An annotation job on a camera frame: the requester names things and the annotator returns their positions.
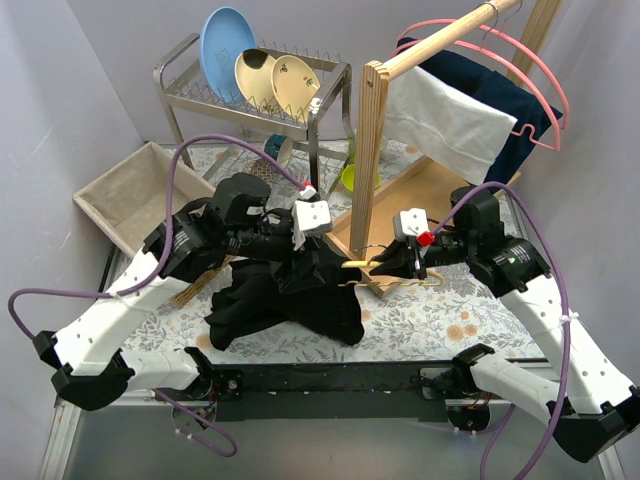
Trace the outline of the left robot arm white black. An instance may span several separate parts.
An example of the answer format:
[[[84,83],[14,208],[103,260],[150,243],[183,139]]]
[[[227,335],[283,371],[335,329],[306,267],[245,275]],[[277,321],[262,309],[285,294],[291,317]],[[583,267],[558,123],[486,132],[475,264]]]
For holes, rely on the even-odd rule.
[[[195,347],[172,352],[123,349],[126,338],[170,297],[229,255],[267,264],[288,261],[304,241],[330,229],[328,204],[306,185],[291,209],[276,209],[261,178],[237,173],[210,197],[187,203],[144,241],[125,272],[81,316],[57,332],[42,331],[33,344],[55,370],[59,397],[86,410],[110,405],[124,393],[182,391],[193,400],[213,386],[213,367]]]

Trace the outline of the dark blue denim skirt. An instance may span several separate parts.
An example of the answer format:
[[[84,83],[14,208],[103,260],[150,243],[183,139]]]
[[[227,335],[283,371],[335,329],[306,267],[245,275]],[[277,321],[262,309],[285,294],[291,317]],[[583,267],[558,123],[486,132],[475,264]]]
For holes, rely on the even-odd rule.
[[[477,185],[511,180],[551,126],[533,94],[442,50],[390,82],[384,135]]]

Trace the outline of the white cloth garment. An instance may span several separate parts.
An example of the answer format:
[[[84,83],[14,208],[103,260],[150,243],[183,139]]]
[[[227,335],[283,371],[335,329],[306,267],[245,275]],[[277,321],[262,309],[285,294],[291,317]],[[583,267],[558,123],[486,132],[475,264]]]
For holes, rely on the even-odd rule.
[[[389,83],[383,136],[477,185],[511,136],[517,119],[415,67]]]

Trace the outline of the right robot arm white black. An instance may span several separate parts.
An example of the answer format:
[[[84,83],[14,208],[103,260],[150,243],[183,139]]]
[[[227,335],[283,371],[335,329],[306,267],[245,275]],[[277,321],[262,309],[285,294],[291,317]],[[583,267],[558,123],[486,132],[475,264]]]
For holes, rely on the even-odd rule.
[[[464,397],[495,394],[548,428],[572,459],[589,462],[639,426],[639,388],[606,357],[569,307],[566,286],[523,238],[508,235],[498,199],[488,189],[462,187],[450,195],[451,214],[430,228],[425,210],[393,218],[394,240],[374,257],[373,274],[423,279],[430,267],[464,263],[471,275],[525,327],[559,379],[546,380],[474,345],[426,385]]]

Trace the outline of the yellow wavy hanger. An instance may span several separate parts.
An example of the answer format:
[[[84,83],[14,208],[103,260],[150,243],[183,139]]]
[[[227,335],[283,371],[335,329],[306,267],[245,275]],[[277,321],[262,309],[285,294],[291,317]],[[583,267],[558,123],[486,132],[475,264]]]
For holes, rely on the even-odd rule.
[[[413,276],[389,276],[391,277],[390,281],[379,281],[372,280],[372,275],[369,271],[378,266],[378,262],[372,262],[369,260],[348,260],[342,263],[342,269],[359,269],[364,270],[367,274],[367,278],[360,282],[356,281],[347,281],[344,283],[344,286],[353,285],[358,287],[379,287],[380,289],[390,289],[392,287],[413,287],[413,286],[424,286],[424,287],[438,287],[441,286],[445,279],[438,272],[433,269],[427,269],[427,276],[425,278],[414,278]]]

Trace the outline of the black cloth garment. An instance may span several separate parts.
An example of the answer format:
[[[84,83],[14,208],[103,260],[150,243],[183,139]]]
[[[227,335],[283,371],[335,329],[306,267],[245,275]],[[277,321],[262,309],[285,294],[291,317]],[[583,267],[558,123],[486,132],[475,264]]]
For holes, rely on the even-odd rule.
[[[211,313],[205,317],[213,347],[224,351],[237,338],[285,321],[348,346],[359,343],[364,336],[355,293],[360,271],[343,269],[346,258],[323,242],[307,258],[314,261],[314,272],[324,283],[311,287],[297,282],[295,292],[279,288],[267,262],[232,262],[232,283],[212,295]]]

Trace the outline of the pink wavy hanger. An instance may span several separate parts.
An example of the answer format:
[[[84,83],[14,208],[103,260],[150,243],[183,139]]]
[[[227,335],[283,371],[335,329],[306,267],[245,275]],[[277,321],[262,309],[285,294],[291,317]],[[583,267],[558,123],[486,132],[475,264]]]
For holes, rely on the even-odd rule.
[[[412,32],[413,30],[416,30],[418,28],[421,28],[421,27],[433,26],[433,25],[448,25],[448,24],[452,24],[454,22],[455,22],[455,19],[453,19],[453,18],[437,18],[437,19],[421,21],[421,22],[415,23],[415,24],[410,25],[409,27],[407,27],[399,35],[399,37],[400,38],[408,37],[410,32]],[[479,29],[484,31],[485,33],[489,33],[491,35],[499,37],[502,40],[504,40],[504,41],[508,42],[509,44],[511,44],[512,46],[514,46],[517,50],[519,50],[526,57],[528,57],[530,60],[532,60],[533,63],[546,75],[547,79],[549,80],[551,85],[554,87],[554,89],[555,89],[555,91],[557,93],[557,96],[559,97],[559,100],[562,103],[562,106],[563,106],[563,117],[561,118],[561,120],[563,121],[563,123],[560,125],[560,129],[561,130],[565,130],[570,124],[570,113],[571,113],[570,104],[569,104],[568,98],[567,98],[567,96],[566,96],[566,94],[564,92],[563,87],[561,86],[561,84],[557,80],[556,76],[551,71],[551,69],[546,65],[546,63],[533,50],[531,50],[529,47],[525,46],[522,42],[520,42],[519,40],[516,40],[515,38],[513,38],[509,34],[504,33],[502,30],[495,29],[495,28],[489,27],[489,26],[484,25],[484,24],[481,24],[479,26]]]
[[[554,143],[542,146],[558,151],[561,147],[560,125],[563,123],[563,110],[558,111],[551,107],[527,74],[514,63],[481,45],[462,40],[456,41],[455,44],[477,51],[502,64],[527,88],[522,89],[498,72],[448,50],[435,54],[419,66],[481,103],[516,117],[512,138],[507,141],[506,146],[510,157],[514,157],[520,150],[529,152],[540,143],[541,136],[549,129],[554,132]]]

